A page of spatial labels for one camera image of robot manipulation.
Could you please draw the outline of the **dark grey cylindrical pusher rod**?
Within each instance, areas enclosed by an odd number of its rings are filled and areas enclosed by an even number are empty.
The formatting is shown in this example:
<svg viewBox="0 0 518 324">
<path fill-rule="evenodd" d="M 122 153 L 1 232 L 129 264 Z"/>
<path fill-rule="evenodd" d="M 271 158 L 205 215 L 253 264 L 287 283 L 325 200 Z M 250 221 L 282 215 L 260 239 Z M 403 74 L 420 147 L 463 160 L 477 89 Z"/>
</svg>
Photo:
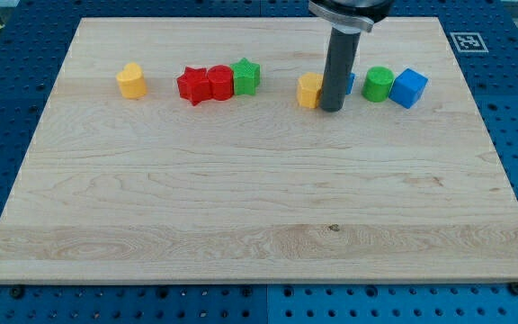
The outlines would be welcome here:
<svg viewBox="0 0 518 324">
<path fill-rule="evenodd" d="M 329 113 L 344 105 L 349 78 L 353 69 L 360 33 L 344 33 L 332 28 L 326 54 L 319 107 Z"/>
</svg>

